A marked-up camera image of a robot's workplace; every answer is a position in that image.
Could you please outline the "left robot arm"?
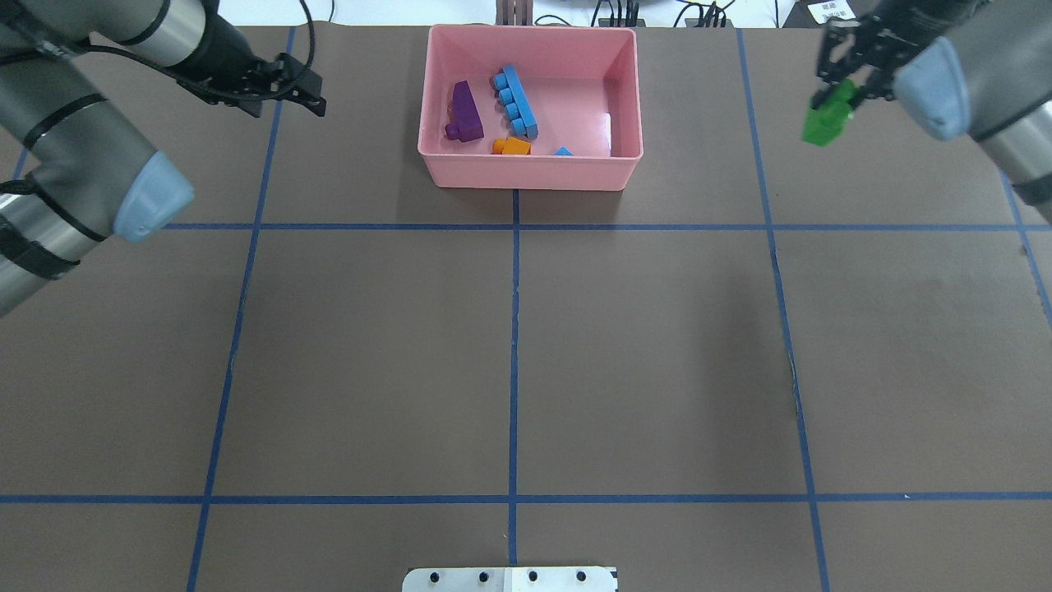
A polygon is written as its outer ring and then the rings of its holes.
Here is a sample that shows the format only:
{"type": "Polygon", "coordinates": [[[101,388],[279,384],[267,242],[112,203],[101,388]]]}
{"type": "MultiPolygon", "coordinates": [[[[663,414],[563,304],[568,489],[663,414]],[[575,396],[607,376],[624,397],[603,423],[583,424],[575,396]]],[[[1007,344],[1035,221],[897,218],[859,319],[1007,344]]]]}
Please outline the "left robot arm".
{"type": "Polygon", "coordinates": [[[38,159],[2,184],[1,303],[11,313],[110,236],[141,243],[194,187],[75,65],[108,53],[160,72],[207,104],[259,116],[289,101],[320,117],[313,57],[265,60],[217,1],[4,1],[2,126],[38,159]]]}

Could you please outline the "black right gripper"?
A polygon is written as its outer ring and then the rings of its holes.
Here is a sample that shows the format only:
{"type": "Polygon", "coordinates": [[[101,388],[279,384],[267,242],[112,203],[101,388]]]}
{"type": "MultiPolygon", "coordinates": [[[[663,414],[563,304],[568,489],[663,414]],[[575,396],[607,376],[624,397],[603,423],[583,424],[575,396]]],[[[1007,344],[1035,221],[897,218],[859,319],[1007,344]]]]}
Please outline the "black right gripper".
{"type": "Polygon", "coordinates": [[[894,101],[892,86],[899,68],[957,24],[957,1],[879,1],[853,20],[834,16],[820,41],[816,104],[826,104],[862,67],[870,67],[870,75],[849,104],[894,101]]]}

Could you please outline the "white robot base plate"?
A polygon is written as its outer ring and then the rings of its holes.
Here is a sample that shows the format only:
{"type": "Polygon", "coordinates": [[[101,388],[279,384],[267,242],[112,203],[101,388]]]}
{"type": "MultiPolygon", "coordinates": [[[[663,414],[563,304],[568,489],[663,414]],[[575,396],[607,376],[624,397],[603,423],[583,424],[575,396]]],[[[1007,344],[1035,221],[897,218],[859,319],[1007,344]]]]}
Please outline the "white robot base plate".
{"type": "Polygon", "coordinates": [[[600,566],[417,568],[402,591],[619,591],[615,568],[600,566]]]}

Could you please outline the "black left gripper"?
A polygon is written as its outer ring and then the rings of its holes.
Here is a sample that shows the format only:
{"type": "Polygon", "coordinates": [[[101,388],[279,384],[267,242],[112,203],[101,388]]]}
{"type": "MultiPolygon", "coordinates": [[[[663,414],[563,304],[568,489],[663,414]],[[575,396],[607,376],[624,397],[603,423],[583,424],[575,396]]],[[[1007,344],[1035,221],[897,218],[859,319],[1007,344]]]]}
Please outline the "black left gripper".
{"type": "Polygon", "coordinates": [[[319,74],[289,53],[278,53],[271,61],[256,56],[244,34],[223,19],[217,8],[206,8],[200,43],[177,64],[177,74],[191,82],[182,82],[181,86],[207,104],[236,106],[255,118],[262,113],[262,101],[225,99],[217,94],[267,94],[268,99],[294,102],[319,118],[326,115],[319,74]]]}

